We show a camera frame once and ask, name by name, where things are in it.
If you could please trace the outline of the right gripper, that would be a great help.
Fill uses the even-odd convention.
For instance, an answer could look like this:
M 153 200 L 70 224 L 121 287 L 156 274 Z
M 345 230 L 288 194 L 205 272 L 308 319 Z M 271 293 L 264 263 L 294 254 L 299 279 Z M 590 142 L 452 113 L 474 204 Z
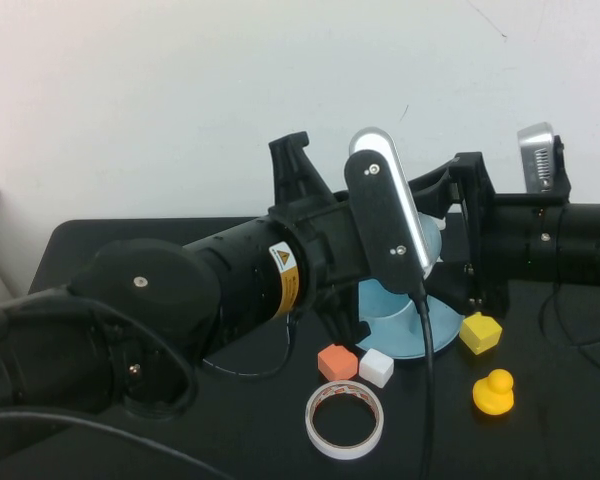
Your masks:
M 469 246 L 469 260 L 437 262 L 432 270 L 432 296 L 461 315 L 475 310 L 504 318 L 509 306 L 506 284 L 487 272 L 482 259 L 484 227 L 494 203 L 495 190 L 480 152 L 457 153 L 442 166 L 409 181 L 418 212 L 446 215 L 457 190 Z

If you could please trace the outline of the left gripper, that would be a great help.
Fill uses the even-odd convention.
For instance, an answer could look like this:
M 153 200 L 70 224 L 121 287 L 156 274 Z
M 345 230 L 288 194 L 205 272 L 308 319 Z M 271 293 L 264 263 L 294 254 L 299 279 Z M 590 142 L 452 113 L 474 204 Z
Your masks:
M 300 261 L 299 306 L 319 310 L 336 345 L 357 345 L 371 329 L 360 319 L 358 283 L 370 274 L 347 192 L 329 189 L 304 148 L 306 131 L 269 143 L 274 203 L 270 218 L 281 225 Z

